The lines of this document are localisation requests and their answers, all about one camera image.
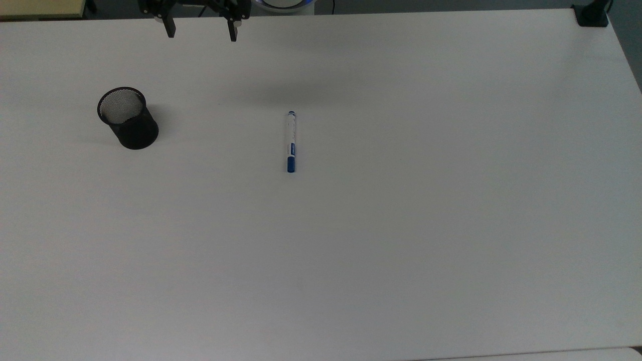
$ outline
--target black mesh pencil holder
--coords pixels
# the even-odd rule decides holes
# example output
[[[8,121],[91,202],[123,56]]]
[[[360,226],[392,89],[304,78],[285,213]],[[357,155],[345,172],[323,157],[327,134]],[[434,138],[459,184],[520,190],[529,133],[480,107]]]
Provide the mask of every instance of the black mesh pencil holder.
[[[103,95],[98,102],[98,116],[125,148],[143,149],[159,135],[145,97],[134,88],[120,87]]]

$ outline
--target yellow surface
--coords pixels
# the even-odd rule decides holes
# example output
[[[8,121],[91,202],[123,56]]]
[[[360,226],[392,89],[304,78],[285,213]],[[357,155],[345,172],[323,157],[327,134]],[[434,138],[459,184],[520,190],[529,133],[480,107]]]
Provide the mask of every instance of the yellow surface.
[[[85,0],[0,0],[2,19],[81,17]]]

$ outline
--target black clamp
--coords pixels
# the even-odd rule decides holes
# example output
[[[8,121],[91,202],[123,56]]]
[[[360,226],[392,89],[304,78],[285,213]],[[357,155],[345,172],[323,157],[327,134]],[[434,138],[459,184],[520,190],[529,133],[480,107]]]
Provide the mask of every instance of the black clamp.
[[[586,6],[573,5],[571,7],[575,11],[575,18],[577,19],[577,24],[579,26],[606,28],[607,25],[609,25],[609,19],[606,14],[609,12],[612,5],[613,0],[594,0],[591,4]]]
[[[142,13],[151,14],[162,20],[170,38],[176,34],[176,25],[172,18],[171,8],[176,4],[207,6],[220,16],[227,19],[227,29],[230,33],[230,40],[236,41],[238,27],[243,19],[250,17],[252,0],[138,0],[138,7]]]

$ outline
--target floor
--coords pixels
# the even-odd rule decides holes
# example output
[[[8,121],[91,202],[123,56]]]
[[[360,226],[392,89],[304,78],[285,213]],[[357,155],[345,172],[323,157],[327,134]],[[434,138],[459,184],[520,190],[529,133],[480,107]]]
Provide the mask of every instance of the floor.
[[[147,17],[138,9],[136,0],[94,0],[98,12],[85,12],[89,19],[136,19]],[[448,12],[462,10],[508,10],[569,8],[571,4],[587,4],[591,0],[335,0],[335,14]],[[318,0],[315,13],[330,14],[333,0]],[[202,7],[176,5],[174,17],[196,17]],[[262,15],[254,6],[252,15]],[[218,16],[207,9],[204,17]],[[642,91],[642,1],[614,0],[609,14],[631,70]]]

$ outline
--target whiteboard marker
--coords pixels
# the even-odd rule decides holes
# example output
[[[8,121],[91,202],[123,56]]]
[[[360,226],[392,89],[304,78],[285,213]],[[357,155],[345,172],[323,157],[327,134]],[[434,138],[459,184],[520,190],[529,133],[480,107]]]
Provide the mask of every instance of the whiteboard marker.
[[[288,146],[286,159],[288,162],[288,173],[294,173],[295,170],[295,157],[296,157],[296,146],[295,146],[295,136],[297,135],[297,115],[294,112],[288,113]]]

